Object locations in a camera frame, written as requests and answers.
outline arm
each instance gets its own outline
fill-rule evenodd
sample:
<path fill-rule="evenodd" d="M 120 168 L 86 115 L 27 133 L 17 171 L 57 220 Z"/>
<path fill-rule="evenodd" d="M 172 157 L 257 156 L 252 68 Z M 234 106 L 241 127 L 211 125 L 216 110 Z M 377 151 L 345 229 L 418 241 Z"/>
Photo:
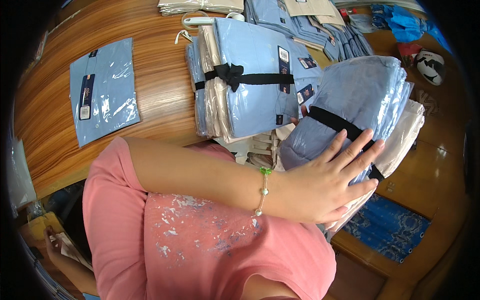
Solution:
<path fill-rule="evenodd" d="M 78 261 L 64 256 L 60 253 L 61 240 L 56 240 L 53 243 L 50 241 L 50 236 L 55 235 L 51 226 L 48 226 L 43 231 L 45 242 L 47 243 L 48 257 L 52 263 L 73 283 L 73 285 L 82 293 L 98 296 L 96 291 L 95 276 L 83 264 Z"/>
<path fill-rule="evenodd" d="M 272 172 L 264 213 L 305 223 L 340 219 L 344 204 L 378 184 L 377 180 L 369 180 L 348 186 L 383 149 L 384 142 L 379 140 L 355 159 L 372 135 L 372 130 L 364 131 L 335 157 L 347 136 L 343 130 L 317 159 L 288 172 Z M 255 169 L 159 141 L 132 137 L 125 140 L 138 181 L 146 191 L 206 198 L 252 212 L 260 203 L 263 176 Z"/>

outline white plastic handle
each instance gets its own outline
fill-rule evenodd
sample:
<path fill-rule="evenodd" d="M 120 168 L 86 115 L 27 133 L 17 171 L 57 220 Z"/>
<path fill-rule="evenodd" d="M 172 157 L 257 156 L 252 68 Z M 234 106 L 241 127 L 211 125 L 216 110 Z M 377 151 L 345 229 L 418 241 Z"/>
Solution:
<path fill-rule="evenodd" d="M 193 17 L 186 18 L 183 20 L 183 23 L 187 26 L 211 25 L 213 20 L 214 19 L 210 17 Z"/>

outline black ribbon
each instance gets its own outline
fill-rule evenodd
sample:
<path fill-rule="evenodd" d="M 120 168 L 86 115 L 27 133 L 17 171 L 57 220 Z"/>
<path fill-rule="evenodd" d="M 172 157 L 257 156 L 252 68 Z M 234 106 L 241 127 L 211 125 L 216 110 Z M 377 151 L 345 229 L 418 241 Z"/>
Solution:
<path fill-rule="evenodd" d="M 292 74 L 245 74 L 243 75 L 243 66 L 227 63 L 214 67 L 218 77 L 231 86 L 232 91 L 236 92 L 240 84 L 294 84 Z"/>
<path fill-rule="evenodd" d="M 332 128 L 336 132 L 342 131 L 342 129 L 347 130 L 347 138 L 351 141 L 355 141 L 358 136 L 362 133 L 362 130 L 352 123 L 348 122 L 342 117 L 337 116 L 334 113 L 329 112 L 323 108 L 318 108 L 316 106 L 310 107 L 310 112 L 308 116 L 319 121 L 320 123 Z M 375 142 L 370 140 L 363 148 L 363 151 L 367 151 L 370 147 L 373 146 Z M 375 165 L 372 165 L 372 171 L 368 175 L 369 178 L 377 178 L 379 182 L 385 179 L 380 171 Z"/>
<path fill-rule="evenodd" d="M 195 91 L 205 88 L 205 81 L 195 82 Z"/>

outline person's hand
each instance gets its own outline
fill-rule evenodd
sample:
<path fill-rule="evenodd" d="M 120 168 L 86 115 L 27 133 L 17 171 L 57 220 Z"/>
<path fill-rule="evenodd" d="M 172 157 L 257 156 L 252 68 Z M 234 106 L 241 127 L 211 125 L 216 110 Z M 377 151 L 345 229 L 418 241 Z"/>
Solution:
<path fill-rule="evenodd" d="M 54 240 L 53 242 L 50 240 L 50 236 L 55 237 L 55 232 L 53 231 L 52 226 L 48 225 L 45 230 L 43 230 L 43 237 L 45 238 L 45 243 L 47 244 L 47 253 L 50 260 L 54 260 L 55 257 L 61 255 L 61 246 L 62 241 L 59 239 Z"/>
<path fill-rule="evenodd" d="M 345 204 L 378 185 L 377 179 L 348 185 L 384 148 L 384 141 L 378 140 L 356 158 L 372 136 L 372 129 L 365 130 L 345 151 L 336 156 L 347 137 L 344 129 L 318 158 L 287 172 L 277 172 L 279 184 L 275 188 L 279 191 L 274 193 L 281 205 L 275 207 L 279 203 L 267 199 L 265 206 L 268 205 L 275 216 L 304 223 L 339 220 L 347 210 Z"/>

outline wood grain surface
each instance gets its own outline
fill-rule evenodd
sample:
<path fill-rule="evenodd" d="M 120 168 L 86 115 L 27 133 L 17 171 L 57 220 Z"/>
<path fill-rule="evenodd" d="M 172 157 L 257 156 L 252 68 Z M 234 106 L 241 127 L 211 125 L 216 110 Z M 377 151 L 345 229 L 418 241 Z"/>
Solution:
<path fill-rule="evenodd" d="M 86 178 L 91 162 L 115 136 L 177 145 L 203 140 L 195 132 L 180 16 L 162 17 L 157 0 L 97 0 L 48 36 L 43 57 L 19 87 L 14 129 L 38 198 Z M 69 67 L 82 55 L 133 38 L 135 90 L 141 122 L 79 148 L 69 99 Z"/>

